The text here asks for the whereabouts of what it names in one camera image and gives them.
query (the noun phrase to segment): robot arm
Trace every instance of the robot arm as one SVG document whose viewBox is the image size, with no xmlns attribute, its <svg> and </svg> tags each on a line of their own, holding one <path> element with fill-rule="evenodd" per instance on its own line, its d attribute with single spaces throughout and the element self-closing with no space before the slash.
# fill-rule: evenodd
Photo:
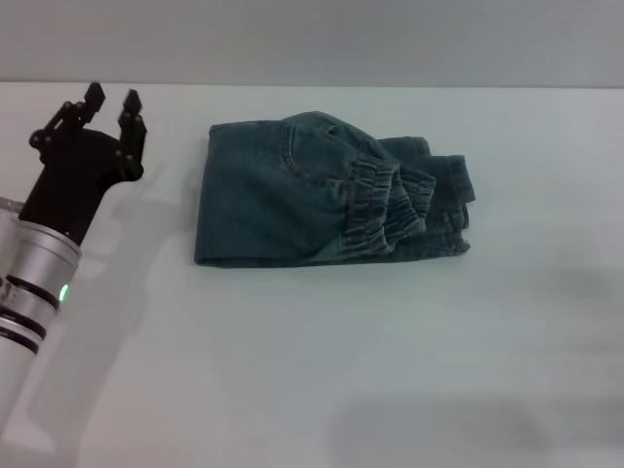
<svg viewBox="0 0 624 468">
<path fill-rule="evenodd" d="M 0 434 L 69 288 L 102 197 L 143 174 L 146 129 L 137 92 L 130 90 L 124 102 L 119 139 L 84 129 L 104 99 L 93 83 L 84 101 L 63 104 L 30 138 L 44 170 L 26 203 L 0 200 L 0 209 L 19 213 L 15 241 L 5 239 L 13 244 L 11 265 L 0 277 Z"/>
</svg>

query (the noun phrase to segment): white table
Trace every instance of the white table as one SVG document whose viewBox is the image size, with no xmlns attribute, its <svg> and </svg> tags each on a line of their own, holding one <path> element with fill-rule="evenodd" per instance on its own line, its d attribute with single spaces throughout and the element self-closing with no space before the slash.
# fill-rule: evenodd
<svg viewBox="0 0 624 468">
<path fill-rule="evenodd" d="M 117 135 L 128 88 L 94 128 Z M 145 177 L 106 195 L 0 466 L 622 466 L 624 91 L 136 88 Z M 1 195 L 26 198 L 29 135 L 85 90 L 0 85 Z M 195 266 L 210 125 L 315 109 L 465 154 L 472 250 Z"/>
</svg>

